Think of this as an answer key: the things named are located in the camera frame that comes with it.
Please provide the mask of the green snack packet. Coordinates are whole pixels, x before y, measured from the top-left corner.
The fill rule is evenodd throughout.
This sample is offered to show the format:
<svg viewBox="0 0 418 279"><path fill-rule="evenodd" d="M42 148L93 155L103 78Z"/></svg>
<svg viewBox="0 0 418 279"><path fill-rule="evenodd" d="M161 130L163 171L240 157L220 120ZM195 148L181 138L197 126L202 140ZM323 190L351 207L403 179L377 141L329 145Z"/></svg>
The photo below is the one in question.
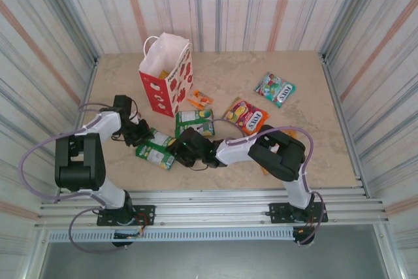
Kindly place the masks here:
<svg viewBox="0 0 418 279"><path fill-rule="evenodd" d="M175 137L190 127L204 137L212 137L216 134L213 118L212 109L179 111L176 113Z"/></svg>
<svg viewBox="0 0 418 279"><path fill-rule="evenodd" d="M175 142L175 138L151 128L153 138L136 148L136 156L169 171L175 157L167 148Z"/></svg>

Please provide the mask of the red white paper gift bag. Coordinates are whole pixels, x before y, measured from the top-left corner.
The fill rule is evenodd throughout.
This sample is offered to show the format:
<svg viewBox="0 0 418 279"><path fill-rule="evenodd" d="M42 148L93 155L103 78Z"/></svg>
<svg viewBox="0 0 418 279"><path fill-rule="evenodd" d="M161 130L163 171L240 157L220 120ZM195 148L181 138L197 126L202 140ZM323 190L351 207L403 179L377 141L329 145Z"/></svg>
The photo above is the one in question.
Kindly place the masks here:
<svg viewBox="0 0 418 279"><path fill-rule="evenodd" d="M170 33L149 39L155 41L143 49L138 69L142 85L152 110L173 117L193 85L192 45ZM170 73L164 80L159 79L162 70Z"/></svg>

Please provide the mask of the small orange clear snack packet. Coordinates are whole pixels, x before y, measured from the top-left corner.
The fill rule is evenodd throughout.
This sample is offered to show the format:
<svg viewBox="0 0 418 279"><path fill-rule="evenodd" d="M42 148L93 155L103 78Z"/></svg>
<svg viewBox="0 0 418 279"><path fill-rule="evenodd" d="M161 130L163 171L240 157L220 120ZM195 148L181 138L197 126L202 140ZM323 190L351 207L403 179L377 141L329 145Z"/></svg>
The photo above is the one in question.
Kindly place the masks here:
<svg viewBox="0 0 418 279"><path fill-rule="evenodd" d="M192 91L186 97L186 100L198 110L204 110L208 105L211 105L214 102L211 97L207 96L200 90Z"/></svg>

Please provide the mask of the red orange Fox's candy bag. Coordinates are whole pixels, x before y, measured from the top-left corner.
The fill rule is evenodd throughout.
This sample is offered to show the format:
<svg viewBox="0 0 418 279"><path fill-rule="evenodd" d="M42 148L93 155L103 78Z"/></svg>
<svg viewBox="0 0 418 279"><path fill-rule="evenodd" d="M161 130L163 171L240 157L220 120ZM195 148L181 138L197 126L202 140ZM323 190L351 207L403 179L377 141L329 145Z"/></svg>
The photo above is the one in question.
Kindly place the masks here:
<svg viewBox="0 0 418 279"><path fill-rule="evenodd" d="M237 97L228 107L223 119L232 122L247 135L259 132L264 123L269 119L267 111L252 105Z"/></svg>

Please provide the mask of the orange foil snack packet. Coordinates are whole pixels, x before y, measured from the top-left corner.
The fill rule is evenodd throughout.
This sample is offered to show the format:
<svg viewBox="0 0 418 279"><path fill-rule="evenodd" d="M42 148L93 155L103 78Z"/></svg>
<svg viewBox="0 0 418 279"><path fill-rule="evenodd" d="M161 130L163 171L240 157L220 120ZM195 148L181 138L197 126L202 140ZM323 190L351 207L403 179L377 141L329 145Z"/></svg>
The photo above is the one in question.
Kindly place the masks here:
<svg viewBox="0 0 418 279"><path fill-rule="evenodd" d="M296 131L293 131L293 130L290 130L290 129L284 129L282 132L285 133L286 135L294 138L294 139L297 139L297 132ZM272 152L276 153L278 151L278 148L279 148L279 146L276 144L270 150ZM262 172L265 176L269 175L269 172L265 168L261 167L261 170L262 170Z"/></svg>

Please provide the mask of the teal Fox's candy bag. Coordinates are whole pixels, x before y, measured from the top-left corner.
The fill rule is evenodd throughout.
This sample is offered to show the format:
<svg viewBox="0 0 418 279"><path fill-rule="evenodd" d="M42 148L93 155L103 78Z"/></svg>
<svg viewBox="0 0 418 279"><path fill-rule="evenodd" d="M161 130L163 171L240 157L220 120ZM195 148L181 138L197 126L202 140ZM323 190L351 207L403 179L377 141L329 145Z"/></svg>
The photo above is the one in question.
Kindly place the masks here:
<svg viewBox="0 0 418 279"><path fill-rule="evenodd" d="M254 88L254 91L281 108L288 97L296 90L296 86L267 72Z"/></svg>

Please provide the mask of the aluminium mounting rail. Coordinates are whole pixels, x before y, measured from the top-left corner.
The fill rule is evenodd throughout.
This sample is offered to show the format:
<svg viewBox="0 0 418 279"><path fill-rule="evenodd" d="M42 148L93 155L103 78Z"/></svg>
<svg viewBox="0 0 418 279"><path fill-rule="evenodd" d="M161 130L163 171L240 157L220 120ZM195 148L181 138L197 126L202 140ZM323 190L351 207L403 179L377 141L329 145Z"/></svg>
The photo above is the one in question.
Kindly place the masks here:
<svg viewBox="0 0 418 279"><path fill-rule="evenodd" d="M389 221L383 202L362 188L321 189L329 225L373 225ZM270 203L287 201L284 189L133 191L133 203L156 207L155 227L242 227L270 223Z"/></svg>

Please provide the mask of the aluminium side rail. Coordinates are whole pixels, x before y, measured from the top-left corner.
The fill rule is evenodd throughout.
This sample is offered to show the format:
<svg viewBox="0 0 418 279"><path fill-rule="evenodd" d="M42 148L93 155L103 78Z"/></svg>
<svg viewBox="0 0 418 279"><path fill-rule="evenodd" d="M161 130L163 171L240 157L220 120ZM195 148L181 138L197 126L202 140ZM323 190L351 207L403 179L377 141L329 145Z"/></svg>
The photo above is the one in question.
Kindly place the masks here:
<svg viewBox="0 0 418 279"><path fill-rule="evenodd" d="M355 177L357 180L361 181L362 188L364 190L364 193L366 197L372 198L372 194L369 191L368 182L364 179L364 169L357 151L357 148L355 146L355 142L353 139L353 136L351 134L351 131L349 130L349 126L342 108L341 100L337 94L334 81L332 79L329 64L327 62L327 58L319 53L319 60L321 62L321 66L325 75L325 80L327 82L327 86L330 92L330 96L334 105L334 109L336 111L336 115L338 118L338 122L340 124L340 129L342 131L342 135L346 144L347 152L350 158L351 166L353 168L353 172L355 174Z"/></svg>
<svg viewBox="0 0 418 279"><path fill-rule="evenodd" d="M88 83L87 83L86 88L85 88L84 96L81 100L82 105L89 101L89 98L90 98L90 95L91 95L91 90L92 90L93 83L94 83L94 80L95 80L95 76L97 74L97 69L98 69L98 66L99 66L99 62L100 62L100 57L95 59L94 66L91 70L89 80L88 80ZM79 127L82 126L82 122L84 121L84 116L85 116L85 114L83 112L81 112L79 110L77 111L76 122L74 124L74 129L78 129Z"/></svg>

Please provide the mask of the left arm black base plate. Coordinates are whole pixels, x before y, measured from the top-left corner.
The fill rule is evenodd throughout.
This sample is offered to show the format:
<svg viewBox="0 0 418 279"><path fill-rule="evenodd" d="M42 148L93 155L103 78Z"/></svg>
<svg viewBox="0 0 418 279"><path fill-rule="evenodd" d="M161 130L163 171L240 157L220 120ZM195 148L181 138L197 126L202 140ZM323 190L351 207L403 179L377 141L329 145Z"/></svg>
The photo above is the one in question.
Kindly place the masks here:
<svg viewBox="0 0 418 279"><path fill-rule="evenodd" d="M154 205L133 205L132 208L104 209L97 215L98 226L148 226L153 225Z"/></svg>

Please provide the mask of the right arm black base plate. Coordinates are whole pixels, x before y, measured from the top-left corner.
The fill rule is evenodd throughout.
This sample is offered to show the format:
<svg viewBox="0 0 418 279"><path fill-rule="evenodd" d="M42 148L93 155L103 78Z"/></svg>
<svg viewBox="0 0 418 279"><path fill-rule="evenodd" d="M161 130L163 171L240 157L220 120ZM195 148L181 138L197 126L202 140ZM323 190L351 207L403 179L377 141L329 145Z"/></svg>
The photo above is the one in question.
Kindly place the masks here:
<svg viewBox="0 0 418 279"><path fill-rule="evenodd" d="M329 221L326 208L322 208L320 202L314 202L305 209L289 203L270 203L265 215L271 223L317 223L320 218L322 222Z"/></svg>

